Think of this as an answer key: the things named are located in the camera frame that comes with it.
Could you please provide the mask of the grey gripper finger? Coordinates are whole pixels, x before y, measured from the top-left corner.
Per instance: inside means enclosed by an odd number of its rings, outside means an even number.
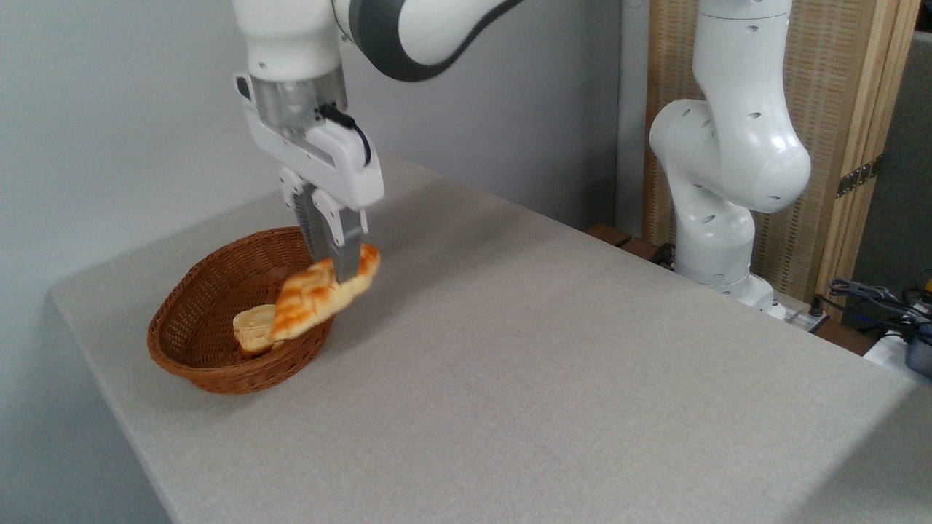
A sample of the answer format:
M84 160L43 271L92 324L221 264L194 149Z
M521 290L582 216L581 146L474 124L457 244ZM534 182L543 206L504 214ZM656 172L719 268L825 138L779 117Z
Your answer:
M332 258L330 242L324 230L326 221L312 200L316 186L304 181L286 167L280 167L277 176L280 180L284 202L299 223L312 260L317 263Z
M312 254L330 258L337 282L356 278L362 258L363 213L338 203L322 189L312 192Z

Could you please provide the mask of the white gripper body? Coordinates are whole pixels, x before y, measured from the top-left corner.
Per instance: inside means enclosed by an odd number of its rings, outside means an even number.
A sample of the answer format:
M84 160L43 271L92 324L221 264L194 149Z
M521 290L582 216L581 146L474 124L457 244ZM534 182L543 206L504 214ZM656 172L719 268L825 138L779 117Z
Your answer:
M383 198L379 158L372 151L366 161L363 140L356 130L328 119L313 124L303 135L276 130L260 117L257 91L249 74L238 74L236 83L250 133L263 152L350 209L366 209Z

